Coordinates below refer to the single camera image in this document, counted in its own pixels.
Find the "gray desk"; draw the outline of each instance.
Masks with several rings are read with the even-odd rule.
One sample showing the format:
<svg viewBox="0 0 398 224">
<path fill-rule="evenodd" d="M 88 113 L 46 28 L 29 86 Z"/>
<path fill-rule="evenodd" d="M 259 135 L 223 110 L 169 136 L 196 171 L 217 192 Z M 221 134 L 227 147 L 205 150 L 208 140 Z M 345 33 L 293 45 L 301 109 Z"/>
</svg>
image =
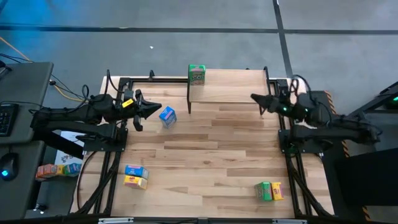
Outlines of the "gray desk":
<svg viewBox="0 0 398 224">
<path fill-rule="evenodd" d="M 42 104 L 49 85 L 53 63 L 10 64 L 12 71 L 0 80 L 0 102 L 26 101 Z M 25 217 L 32 198 L 37 167 L 43 157 L 44 143 L 32 141 L 34 132 L 30 128 L 32 115 L 29 109 L 39 106 L 19 104 L 19 111 L 9 137 L 0 138 L 0 157 L 12 152 L 19 155 L 18 176 L 9 182 L 0 179 L 0 220 Z"/>
<path fill-rule="evenodd" d="M 26 101 L 41 105 L 49 85 L 53 63 L 18 63 L 8 66 L 12 71 L 0 80 L 0 102 Z M 29 109 L 37 110 L 39 106 L 20 104 L 12 133 L 9 137 L 1 137 L 0 144 L 29 142 L 32 139 L 34 132 L 30 128 L 32 115 Z"/>
<path fill-rule="evenodd" d="M 34 141 L 12 145 L 12 152 L 19 155 L 19 173 L 12 181 L 0 179 L 0 220 L 25 217 L 35 184 L 37 167 L 43 156 L 44 142 Z M 8 153 L 8 146 L 0 145 L 0 157 Z"/>
</svg>

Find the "wooden tabletop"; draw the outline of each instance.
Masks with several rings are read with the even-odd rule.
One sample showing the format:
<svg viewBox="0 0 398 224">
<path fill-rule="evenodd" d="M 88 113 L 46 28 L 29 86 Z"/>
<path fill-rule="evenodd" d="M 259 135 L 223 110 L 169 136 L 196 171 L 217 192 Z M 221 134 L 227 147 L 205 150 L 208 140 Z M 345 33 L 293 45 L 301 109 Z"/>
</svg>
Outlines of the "wooden tabletop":
<svg viewBox="0 0 398 224">
<path fill-rule="evenodd" d="M 252 72 L 242 70 L 241 75 L 244 77 L 247 71 Z M 119 77 L 112 79 L 114 83 L 119 81 Z M 277 140 L 276 113 L 260 116 L 255 103 L 196 103 L 188 114 L 186 84 L 136 83 L 133 88 L 141 89 L 147 101 L 162 103 L 163 108 L 142 122 L 143 132 L 136 132 L 132 121 L 128 122 L 127 147 L 119 166 L 112 216 L 294 217 L 285 158 Z M 116 96 L 112 88 L 108 93 Z M 170 129 L 164 129 L 158 117 L 166 106 L 177 113 L 177 122 Z M 98 185 L 103 157 L 102 152 L 94 155 L 81 177 L 82 203 Z M 128 164 L 149 170 L 147 190 L 123 186 L 124 167 Z M 321 160 L 303 154 L 303 164 L 309 189 L 333 213 Z M 254 185 L 262 181 L 282 182 L 285 200 L 258 201 Z M 298 197 L 304 211 L 299 188 Z M 71 212 L 75 210 L 74 202 Z"/>
<path fill-rule="evenodd" d="M 207 69 L 205 85 L 190 86 L 192 103 L 253 103 L 251 93 L 267 94 L 266 71 Z"/>
</svg>

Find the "juice box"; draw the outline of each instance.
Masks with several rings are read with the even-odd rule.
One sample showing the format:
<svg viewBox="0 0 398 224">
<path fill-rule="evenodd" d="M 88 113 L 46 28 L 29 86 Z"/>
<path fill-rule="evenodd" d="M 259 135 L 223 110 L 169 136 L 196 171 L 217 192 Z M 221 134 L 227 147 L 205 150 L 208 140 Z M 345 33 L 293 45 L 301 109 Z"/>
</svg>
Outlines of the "juice box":
<svg viewBox="0 0 398 224">
<path fill-rule="evenodd" d="M 206 67 L 204 65 L 189 65 L 188 78 L 191 85 L 205 84 Z"/>
<path fill-rule="evenodd" d="M 56 175 L 65 175 L 65 173 L 64 173 L 64 168 L 65 168 L 65 165 L 57 165 L 57 173 L 56 173 Z"/>
<path fill-rule="evenodd" d="M 271 183 L 261 182 L 254 186 L 256 188 L 256 195 L 259 200 L 270 202 L 272 201 Z"/>
<path fill-rule="evenodd" d="M 149 172 L 143 166 L 126 165 L 124 174 L 148 179 Z"/>
<path fill-rule="evenodd" d="M 147 188 L 147 183 L 148 180 L 142 178 L 142 177 L 133 177 L 126 175 L 124 177 L 124 185 L 132 188 L 137 188 L 137 189 L 146 189 Z"/>
<path fill-rule="evenodd" d="M 81 164 L 77 163 L 72 163 L 69 165 L 66 165 L 63 169 L 64 174 L 70 177 L 76 177 L 79 175 L 81 169 Z"/>
<path fill-rule="evenodd" d="M 169 129 L 177 121 L 175 111 L 169 106 L 166 106 L 163 112 L 159 115 L 159 118 L 163 123 L 163 127 L 167 129 Z"/>
<path fill-rule="evenodd" d="M 45 177 L 44 177 L 44 166 L 39 166 L 37 168 L 35 179 L 38 180 L 38 181 L 45 180 Z"/>
<path fill-rule="evenodd" d="M 43 166 L 43 175 L 42 177 L 50 178 L 57 174 L 57 165 L 47 164 Z"/>
<path fill-rule="evenodd" d="M 280 182 L 271 183 L 272 187 L 272 197 L 274 200 L 283 200 L 284 193 L 282 191 L 282 184 Z"/>
</svg>

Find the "gray floor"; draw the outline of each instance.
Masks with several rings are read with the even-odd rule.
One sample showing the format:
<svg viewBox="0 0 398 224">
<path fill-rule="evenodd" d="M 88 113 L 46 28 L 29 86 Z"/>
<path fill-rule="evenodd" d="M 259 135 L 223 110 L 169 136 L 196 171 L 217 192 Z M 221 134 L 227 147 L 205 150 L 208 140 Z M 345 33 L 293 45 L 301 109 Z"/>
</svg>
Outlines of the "gray floor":
<svg viewBox="0 0 398 224">
<path fill-rule="evenodd" d="M 285 29 L 398 29 L 395 0 L 279 0 Z M 0 23 L 46 26 L 276 29 L 272 0 L 9 1 Z M 286 77 L 278 34 L 0 31 L 31 60 L 51 61 L 73 91 L 99 91 L 112 75 L 186 75 L 187 64 L 208 68 L 269 67 Z M 397 35 L 287 34 L 293 73 L 314 90 L 328 90 L 349 113 L 397 81 Z M 16 55 L 0 43 L 5 54 Z M 45 106 L 74 106 L 49 88 Z M 397 208 L 371 207 L 373 220 L 397 222 Z"/>
</svg>

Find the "green box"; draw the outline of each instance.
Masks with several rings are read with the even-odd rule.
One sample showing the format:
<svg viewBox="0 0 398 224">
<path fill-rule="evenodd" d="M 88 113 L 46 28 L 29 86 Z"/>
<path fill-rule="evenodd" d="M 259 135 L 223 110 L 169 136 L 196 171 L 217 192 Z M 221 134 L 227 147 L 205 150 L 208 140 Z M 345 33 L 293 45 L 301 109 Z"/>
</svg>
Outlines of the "green box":
<svg viewBox="0 0 398 224">
<path fill-rule="evenodd" d="M 256 195 L 259 200 L 270 202 L 272 201 L 272 191 L 270 182 L 261 182 L 255 186 Z"/>
<path fill-rule="evenodd" d="M 191 85 L 205 84 L 206 67 L 204 65 L 189 65 L 188 76 Z"/>
</svg>

